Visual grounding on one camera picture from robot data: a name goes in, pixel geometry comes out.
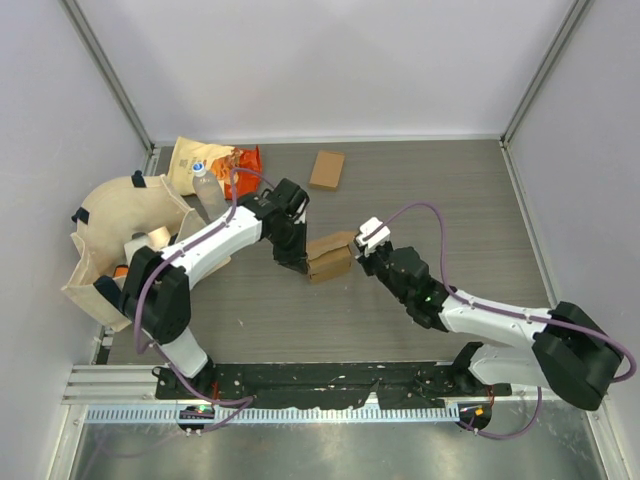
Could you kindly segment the large cardboard box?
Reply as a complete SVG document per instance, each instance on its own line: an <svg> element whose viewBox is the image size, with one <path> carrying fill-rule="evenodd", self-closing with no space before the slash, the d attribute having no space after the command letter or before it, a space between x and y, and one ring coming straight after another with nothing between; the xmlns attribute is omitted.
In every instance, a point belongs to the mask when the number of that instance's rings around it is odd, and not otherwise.
<svg viewBox="0 0 640 480"><path fill-rule="evenodd" d="M312 284L349 272L352 264L349 245L355 236L355 231L339 231L307 244L308 277Z"/></svg>

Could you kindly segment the small cardboard box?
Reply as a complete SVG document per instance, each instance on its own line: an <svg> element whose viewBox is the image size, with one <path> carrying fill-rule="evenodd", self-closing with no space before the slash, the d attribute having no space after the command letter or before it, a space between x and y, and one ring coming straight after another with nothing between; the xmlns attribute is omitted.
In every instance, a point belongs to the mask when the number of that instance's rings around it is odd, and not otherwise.
<svg viewBox="0 0 640 480"><path fill-rule="evenodd" d="M309 186L315 189L336 191L345 158L345 154L341 152L319 151L311 172Z"/></svg>

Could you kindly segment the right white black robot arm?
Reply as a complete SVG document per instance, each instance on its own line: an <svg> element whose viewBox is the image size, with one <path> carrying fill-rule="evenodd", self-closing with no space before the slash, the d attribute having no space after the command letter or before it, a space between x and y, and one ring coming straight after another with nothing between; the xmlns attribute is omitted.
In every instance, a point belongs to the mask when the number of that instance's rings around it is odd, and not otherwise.
<svg viewBox="0 0 640 480"><path fill-rule="evenodd" d="M355 242L356 259L404 306L418 325L480 337L451 371L457 391L522 384L553 391L572 406L597 410L622 363L620 348L584 310L570 302L530 309L478 299L446 287L412 247Z"/></svg>

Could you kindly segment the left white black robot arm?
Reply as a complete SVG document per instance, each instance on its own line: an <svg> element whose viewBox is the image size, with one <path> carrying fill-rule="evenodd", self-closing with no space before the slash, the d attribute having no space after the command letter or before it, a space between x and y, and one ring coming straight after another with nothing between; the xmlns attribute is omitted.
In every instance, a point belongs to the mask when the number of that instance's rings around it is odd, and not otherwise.
<svg viewBox="0 0 640 480"><path fill-rule="evenodd" d="M154 342L178 371L178 386L190 398L213 388L214 363L189 328L193 287L222 262L262 240L274 261L308 273L306 209L309 196L298 184L281 180L261 194L241 196L210 225L158 252L134 254L118 309L134 323L134 334Z"/></svg>

